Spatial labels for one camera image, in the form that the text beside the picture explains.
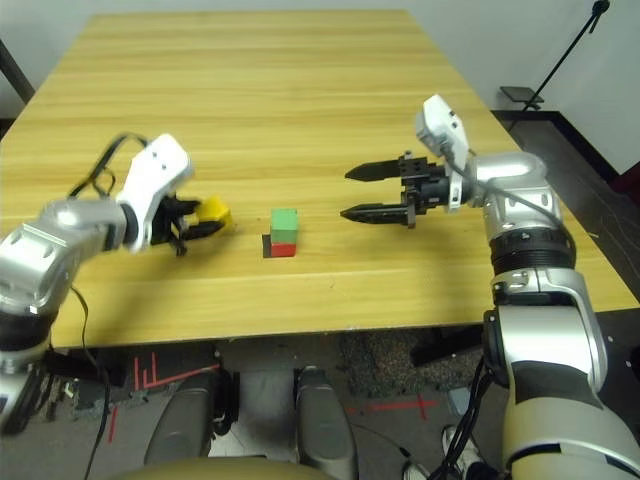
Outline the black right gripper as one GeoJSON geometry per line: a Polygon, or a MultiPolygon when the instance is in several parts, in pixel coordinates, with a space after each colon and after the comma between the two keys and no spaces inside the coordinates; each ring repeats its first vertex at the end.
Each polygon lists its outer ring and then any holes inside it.
{"type": "Polygon", "coordinates": [[[375,182],[399,177],[403,191],[401,204],[359,204],[340,212],[340,216],[364,224],[400,224],[414,228],[416,217],[429,209],[446,206],[449,201],[449,178],[445,167],[415,157],[406,151],[399,159],[366,162],[347,171],[346,179],[375,182]]]}

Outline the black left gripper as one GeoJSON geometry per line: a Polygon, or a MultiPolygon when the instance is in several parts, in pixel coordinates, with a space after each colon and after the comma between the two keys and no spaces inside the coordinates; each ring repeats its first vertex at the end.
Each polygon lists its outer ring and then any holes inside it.
{"type": "Polygon", "coordinates": [[[225,227],[225,223],[218,220],[203,221],[189,225],[181,232],[181,222],[185,213],[194,213],[199,205],[199,200],[179,200],[176,196],[163,197],[152,220],[150,244],[169,244],[177,256],[184,256],[186,246],[183,241],[206,238],[225,227]]]}

